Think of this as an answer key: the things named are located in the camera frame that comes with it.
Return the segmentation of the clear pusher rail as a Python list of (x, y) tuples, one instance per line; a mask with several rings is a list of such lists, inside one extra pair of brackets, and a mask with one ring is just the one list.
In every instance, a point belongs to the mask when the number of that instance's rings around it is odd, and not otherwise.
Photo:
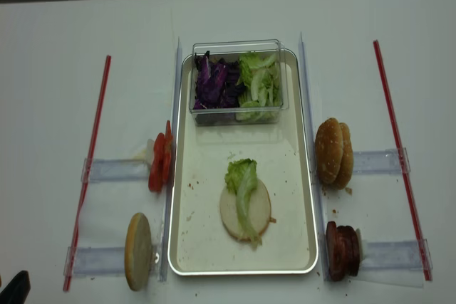
[(405, 148), (353, 153), (353, 174), (409, 174)]
[(432, 259), (426, 239), (407, 241), (367, 241), (356, 229), (360, 245), (360, 269), (363, 271), (431, 271)]
[(125, 274), (124, 247), (69, 247), (64, 276), (119, 276)]
[(91, 182), (129, 182), (146, 180), (150, 174), (153, 159), (154, 140), (148, 139), (146, 148), (132, 159), (93, 159), (90, 174)]

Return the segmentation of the lettuce leaf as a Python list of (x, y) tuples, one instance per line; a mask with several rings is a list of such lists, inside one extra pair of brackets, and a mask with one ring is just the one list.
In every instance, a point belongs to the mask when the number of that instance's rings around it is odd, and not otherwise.
[(224, 176), (227, 190), (235, 194), (237, 220), (242, 238), (248, 239), (253, 248), (262, 244), (262, 239), (249, 218), (249, 205), (252, 192), (257, 189), (257, 162), (253, 159), (240, 159), (230, 162)]

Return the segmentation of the black object bottom left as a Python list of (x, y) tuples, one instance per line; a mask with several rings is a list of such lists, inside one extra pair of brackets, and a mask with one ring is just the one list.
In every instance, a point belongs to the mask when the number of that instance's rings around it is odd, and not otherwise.
[(31, 289), (29, 272), (18, 272), (0, 295), (1, 304), (24, 304)]

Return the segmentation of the clear plastic salad container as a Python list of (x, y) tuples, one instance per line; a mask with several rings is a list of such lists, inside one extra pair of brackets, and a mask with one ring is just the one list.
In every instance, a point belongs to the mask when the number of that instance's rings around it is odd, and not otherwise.
[(195, 124), (277, 122), (289, 107), (285, 62), (276, 39), (194, 44), (189, 110)]

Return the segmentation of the bun bottom slice on tray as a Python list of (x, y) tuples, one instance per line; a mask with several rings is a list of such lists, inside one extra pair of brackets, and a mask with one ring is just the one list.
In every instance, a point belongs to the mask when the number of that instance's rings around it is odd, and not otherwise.
[(241, 190), (243, 192), (236, 195), (227, 186), (223, 188), (219, 200), (220, 216), (230, 236), (256, 248), (262, 245), (263, 233), (274, 222), (269, 193), (259, 178), (255, 189), (248, 191), (241, 187)]

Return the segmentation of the sesame bun outer right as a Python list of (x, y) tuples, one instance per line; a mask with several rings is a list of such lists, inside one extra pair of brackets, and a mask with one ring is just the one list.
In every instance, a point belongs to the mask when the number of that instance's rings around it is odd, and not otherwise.
[(336, 118), (330, 117), (319, 126), (315, 153), (319, 179), (324, 184), (332, 184), (338, 176), (343, 157), (343, 133)]

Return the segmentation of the clear pusher rail upper right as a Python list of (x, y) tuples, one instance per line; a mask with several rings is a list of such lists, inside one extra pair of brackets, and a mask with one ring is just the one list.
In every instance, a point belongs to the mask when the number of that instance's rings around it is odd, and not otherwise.
[(409, 174), (405, 148), (353, 153), (353, 174)]

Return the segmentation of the clear pusher rail lower right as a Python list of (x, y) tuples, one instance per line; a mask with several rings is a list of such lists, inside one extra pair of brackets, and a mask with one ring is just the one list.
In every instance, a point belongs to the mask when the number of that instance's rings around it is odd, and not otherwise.
[(360, 245), (360, 269), (363, 271), (431, 271), (432, 259), (426, 239), (407, 241), (367, 241), (356, 229)]

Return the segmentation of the clear pusher rail upper left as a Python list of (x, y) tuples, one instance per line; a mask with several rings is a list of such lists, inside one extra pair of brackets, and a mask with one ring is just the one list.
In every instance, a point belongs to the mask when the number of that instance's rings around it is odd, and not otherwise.
[(90, 174), (91, 182), (129, 182), (146, 180), (150, 174), (153, 159), (154, 140), (148, 139), (146, 148), (132, 159), (93, 159)]

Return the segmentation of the clear pusher rail lower left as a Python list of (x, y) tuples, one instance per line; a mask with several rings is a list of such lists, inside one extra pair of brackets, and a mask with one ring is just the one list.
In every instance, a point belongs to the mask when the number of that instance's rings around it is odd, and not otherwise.
[(124, 247), (69, 247), (64, 276), (119, 276), (125, 274)]

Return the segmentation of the red strip left side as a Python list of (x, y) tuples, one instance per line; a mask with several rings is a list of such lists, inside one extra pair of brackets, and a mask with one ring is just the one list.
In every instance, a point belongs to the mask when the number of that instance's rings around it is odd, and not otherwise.
[(107, 55), (106, 59), (105, 59), (103, 77), (102, 77), (102, 82), (100, 84), (100, 92), (99, 92), (99, 96), (98, 96), (98, 103), (97, 103), (95, 118), (94, 118), (94, 122), (93, 122), (93, 129), (92, 129), (92, 133), (91, 133), (91, 137), (90, 137), (88, 154), (87, 154), (87, 157), (83, 164), (81, 193), (80, 193), (78, 208), (77, 208), (77, 212), (76, 212), (76, 219), (75, 219), (75, 224), (74, 224), (74, 229), (73, 229), (72, 241), (71, 241), (71, 245), (69, 247), (69, 252), (67, 253), (67, 262), (68, 263), (66, 264), (66, 266), (64, 268), (64, 271), (65, 271), (65, 280), (64, 280), (64, 284), (63, 284), (64, 293), (68, 293), (71, 288), (73, 265), (74, 265), (74, 261), (75, 261), (76, 249), (78, 247), (79, 218), (80, 218), (81, 209), (82, 209), (85, 197), (86, 197), (86, 192), (88, 189), (88, 181), (86, 180), (86, 178), (90, 174), (90, 170), (91, 170), (91, 166), (92, 166), (92, 162), (93, 162), (93, 155), (95, 152), (95, 146), (96, 146), (96, 141), (97, 141), (97, 136), (98, 136), (100, 117), (101, 117), (102, 109), (103, 109), (103, 101), (104, 101), (104, 97), (105, 97), (106, 87), (108, 84), (108, 76), (109, 76), (109, 72), (110, 72), (111, 58), (112, 57), (110, 55)]

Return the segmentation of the clear long rail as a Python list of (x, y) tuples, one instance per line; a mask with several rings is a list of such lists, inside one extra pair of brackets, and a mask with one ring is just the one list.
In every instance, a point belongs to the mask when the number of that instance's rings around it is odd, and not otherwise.
[(322, 188), (317, 175), (317, 163), (315, 153), (315, 129), (314, 119), (311, 107), (311, 88), (310, 79), (307, 71), (306, 49), (303, 40), (303, 34), (299, 34), (299, 63), (301, 67), (301, 88), (302, 88), (302, 104), (304, 105), (304, 131), (306, 135), (306, 148), (309, 159), (309, 172), (311, 178), (311, 188), (313, 192), (313, 202), (316, 213), (317, 238), (319, 246), (319, 254), (322, 267), (322, 276), (324, 281), (330, 281), (328, 268), (328, 251), (326, 245), (326, 223), (325, 209), (322, 202)]
[(171, 143), (171, 159), (169, 168), (169, 179), (166, 187), (166, 207), (164, 210), (164, 224), (162, 230), (162, 253), (160, 257), (160, 272), (158, 280), (161, 283), (167, 281), (167, 270), (168, 270), (168, 246), (170, 240), (170, 222), (171, 222), (171, 208), (172, 208), (172, 194), (175, 182), (175, 145), (177, 140), (177, 123), (180, 110), (180, 91), (182, 85), (182, 44), (180, 37), (177, 38), (177, 50), (175, 54), (175, 80), (174, 89), (172, 93), (172, 114), (171, 114), (171, 130), (173, 135), (173, 141)]

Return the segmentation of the dark meat patties stack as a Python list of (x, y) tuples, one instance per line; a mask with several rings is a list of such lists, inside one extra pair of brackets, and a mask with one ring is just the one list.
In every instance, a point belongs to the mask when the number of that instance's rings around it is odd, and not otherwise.
[(328, 270), (332, 281), (345, 276), (357, 276), (361, 264), (361, 243), (352, 226), (337, 226), (335, 221), (326, 225)]

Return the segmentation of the sesame bun inner right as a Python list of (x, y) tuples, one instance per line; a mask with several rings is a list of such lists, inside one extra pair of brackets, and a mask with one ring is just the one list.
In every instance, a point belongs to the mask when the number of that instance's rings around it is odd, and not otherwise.
[(332, 187), (334, 189), (343, 189), (348, 185), (352, 177), (354, 163), (349, 127), (344, 122), (340, 122), (339, 126), (343, 135), (343, 156), (341, 159), (341, 166), (338, 175), (332, 184)]

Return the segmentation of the tomato slices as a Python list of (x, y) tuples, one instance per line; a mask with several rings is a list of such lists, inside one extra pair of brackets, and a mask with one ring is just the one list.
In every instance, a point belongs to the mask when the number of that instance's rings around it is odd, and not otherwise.
[(172, 161), (173, 135), (171, 124), (168, 120), (165, 132), (160, 132), (153, 145), (153, 159), (150, 167), (148, 188), (151, 192), (161, 192), (164, 184), (170, 176), (170, 165)]

